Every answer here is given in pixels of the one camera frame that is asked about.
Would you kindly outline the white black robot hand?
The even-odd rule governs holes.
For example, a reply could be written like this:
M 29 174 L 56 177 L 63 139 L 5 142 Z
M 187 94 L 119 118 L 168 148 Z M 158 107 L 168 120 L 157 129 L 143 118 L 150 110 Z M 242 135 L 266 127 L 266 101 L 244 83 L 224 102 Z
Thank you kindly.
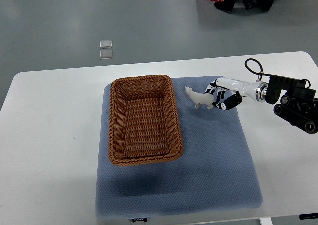
M 227 111 L 241 104 L 244 97 L 255 102 L 264 102 L 267 88 L 268 83 L 262 81 L 248 83 L 220 77 L 209 83 L 205 93 L 215 95 L 213 106 Z

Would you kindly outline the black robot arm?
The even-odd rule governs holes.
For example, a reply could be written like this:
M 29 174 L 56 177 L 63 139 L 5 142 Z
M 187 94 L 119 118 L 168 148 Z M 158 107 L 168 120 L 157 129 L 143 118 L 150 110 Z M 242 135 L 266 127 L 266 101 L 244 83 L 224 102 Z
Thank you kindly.
M 262 64 L 254 58 L 248 58 L 245 67 L 258 75 L 261 82 L 263 76 L 269 77 L 268 83 L 263 83 L 256 89 L 256 100 L 272 104 L 275 115 L 289 122 L 292 126 L 308 134 L 318 132 L 318 100 L 316 91 L 310 89 L 307 79 L 294 79 L 263 72 Z

